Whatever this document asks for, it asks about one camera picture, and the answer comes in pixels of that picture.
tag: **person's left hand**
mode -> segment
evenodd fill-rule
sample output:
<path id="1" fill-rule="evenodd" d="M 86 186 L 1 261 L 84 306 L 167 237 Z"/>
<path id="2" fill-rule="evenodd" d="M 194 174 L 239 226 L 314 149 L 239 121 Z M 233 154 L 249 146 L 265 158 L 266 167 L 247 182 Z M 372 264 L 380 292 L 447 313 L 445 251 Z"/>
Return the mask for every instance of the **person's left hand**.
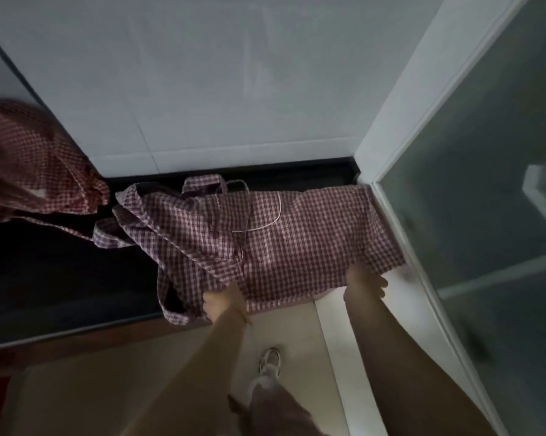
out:
<path id="1" fill-rule="evenodd" d="M 203 294 L 204 312 L 207 313 L 211 322 L 216 322 L 218 318 L 229 308 L 239 311 L 245 318 L 247 315 L 247 302 L 239 289 L 239 285 L 234 282 L 226 286 L 223 291 L 207 291 Z"/>

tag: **purple checkered fabric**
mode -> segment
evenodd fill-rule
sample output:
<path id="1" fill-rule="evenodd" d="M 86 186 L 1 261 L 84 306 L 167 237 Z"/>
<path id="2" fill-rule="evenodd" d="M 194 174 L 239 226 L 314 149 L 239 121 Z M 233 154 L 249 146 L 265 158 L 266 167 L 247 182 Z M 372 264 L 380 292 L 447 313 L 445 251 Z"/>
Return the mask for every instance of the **purple checkered fabric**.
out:
<path id="1" fill-rule="evenodd" d="M 93 241 L 138 245 L 158 263 L 158 298 L 175 324 L 202 316 L 203 292 L 233 281 L 255 312 L 344 286 L 354 262 L 378 274 L 404 263 L 364 186 L 229 193 L 211 175 L 189 178 L 182 193 L 135 184 L 117 201 Z M 169 291 L 184 313 L 167 308 Z"/>

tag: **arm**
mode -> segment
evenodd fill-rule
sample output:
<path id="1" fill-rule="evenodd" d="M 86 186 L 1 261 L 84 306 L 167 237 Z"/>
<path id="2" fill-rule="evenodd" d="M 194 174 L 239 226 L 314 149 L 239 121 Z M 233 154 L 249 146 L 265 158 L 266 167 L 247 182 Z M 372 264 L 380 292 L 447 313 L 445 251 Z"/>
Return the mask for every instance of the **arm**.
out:
<path id="1" fill-rule="evenodd" d="M 204 344 L 123 436 L 216 434 L 218 407 L 226 407 L 247 314 L 236 284 L 223 292 L 205 292 L 204 300 L 214 322 Z"/>
<path id="2" fill-rule="evenodd" d="M 344 301 L 390 436 L 495 436 L 487 419 L 382 302 L 387 281 L 353 265 Z"/>

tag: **person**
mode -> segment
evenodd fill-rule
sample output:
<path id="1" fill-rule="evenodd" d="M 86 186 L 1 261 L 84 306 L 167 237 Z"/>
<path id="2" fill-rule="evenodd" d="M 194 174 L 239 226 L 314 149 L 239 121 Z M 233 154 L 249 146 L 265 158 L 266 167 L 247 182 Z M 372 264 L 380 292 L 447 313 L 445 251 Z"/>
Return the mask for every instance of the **person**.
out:
<path id="1" fill-rule="evenodd" d="M 494 436 L 468 396 L 420 348 L 382 302 L 387 281 L 359 264 L 346 275 L 344 301 L 372 392 L 389 436 Z M 217 434 L 235 364 L 250 322 L 236 284 L 204 293 L 213 326 L 202 347 L 122 433 Z M 281 355 L 269 349 L 248 405 L 228 396 L 244 436 L 321 435 L 311 415 L 278 382 Z"/>

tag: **person's right arm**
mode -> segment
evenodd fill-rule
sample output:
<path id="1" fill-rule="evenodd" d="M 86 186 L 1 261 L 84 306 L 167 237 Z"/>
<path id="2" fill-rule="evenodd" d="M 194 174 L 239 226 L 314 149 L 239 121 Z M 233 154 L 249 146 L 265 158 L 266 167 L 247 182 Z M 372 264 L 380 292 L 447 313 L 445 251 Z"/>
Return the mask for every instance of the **person's right arm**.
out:
<path id="1" fill-rule="evenodd" d="M 389 436 L 495 436 L 481 411 L 382 302 L 387 285 L 355 264 L 344 301 Z"/>

